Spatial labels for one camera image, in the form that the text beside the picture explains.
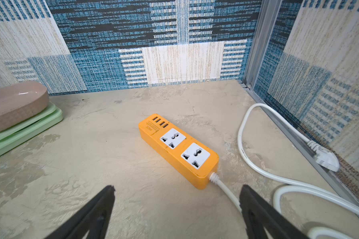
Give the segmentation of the pink panda bowl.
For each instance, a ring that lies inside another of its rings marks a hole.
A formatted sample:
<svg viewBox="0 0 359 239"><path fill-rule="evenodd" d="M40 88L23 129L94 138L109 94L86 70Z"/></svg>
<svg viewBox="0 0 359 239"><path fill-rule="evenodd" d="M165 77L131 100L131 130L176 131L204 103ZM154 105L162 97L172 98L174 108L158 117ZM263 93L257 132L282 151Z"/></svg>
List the pink panda bowl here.
<svg viewBox="0 0 359 239"><path fill-rule="evenodd" d="M39 82L0 88L0 132L40 113L48 104L47 87Z"/></svg>

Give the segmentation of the green electronic scale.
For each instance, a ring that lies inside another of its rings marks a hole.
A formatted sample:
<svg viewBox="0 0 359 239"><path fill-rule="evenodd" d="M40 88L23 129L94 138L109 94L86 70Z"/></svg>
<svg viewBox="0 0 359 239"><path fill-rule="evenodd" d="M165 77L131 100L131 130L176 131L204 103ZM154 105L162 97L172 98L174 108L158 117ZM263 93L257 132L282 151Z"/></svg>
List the green electronic scale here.
<svg viewBox="0 0 359 239"><path fill-rule="evenodd" d="M49 103L40 113L0 132L0 156L63 120L63 113Z"/></svg>

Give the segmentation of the orange power strip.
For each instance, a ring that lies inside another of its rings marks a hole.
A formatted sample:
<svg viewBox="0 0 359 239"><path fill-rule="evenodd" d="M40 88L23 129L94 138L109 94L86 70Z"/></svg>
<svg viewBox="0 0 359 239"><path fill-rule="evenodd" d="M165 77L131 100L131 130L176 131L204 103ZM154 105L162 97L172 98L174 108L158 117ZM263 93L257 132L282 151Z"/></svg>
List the orange power strip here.
<svg viewBox="0 0 359 239"><path fill-rule="evenodd" d="M159 114L138 124L141 138L195 188L203 190L217 172L219 156Z"/></svg>

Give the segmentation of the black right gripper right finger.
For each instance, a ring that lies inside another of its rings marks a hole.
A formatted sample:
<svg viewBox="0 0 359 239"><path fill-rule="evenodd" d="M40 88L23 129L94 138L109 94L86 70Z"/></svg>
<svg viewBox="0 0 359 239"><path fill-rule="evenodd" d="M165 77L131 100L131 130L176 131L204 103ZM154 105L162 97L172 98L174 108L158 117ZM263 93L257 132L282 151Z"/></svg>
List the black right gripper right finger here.
<svg viewBox="0 0 359 239"><path fill-rule="evenodd" d="M249 185L242 186L239 202L249 239L267 239L266 233L274 239L308 238Z"/></svg>

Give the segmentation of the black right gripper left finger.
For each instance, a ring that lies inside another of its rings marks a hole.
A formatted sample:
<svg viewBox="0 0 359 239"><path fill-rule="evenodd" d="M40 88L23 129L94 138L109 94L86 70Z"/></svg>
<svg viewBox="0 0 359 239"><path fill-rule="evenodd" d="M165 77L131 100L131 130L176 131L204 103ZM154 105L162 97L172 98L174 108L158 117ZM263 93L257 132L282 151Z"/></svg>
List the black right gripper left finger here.
<svg viewBox="0 0 359 239"><path fill-rule="evenodd" d="M112 185L107 185L64 224L49 234L47 238L105 238L114 203L115 188Z"/></svg>

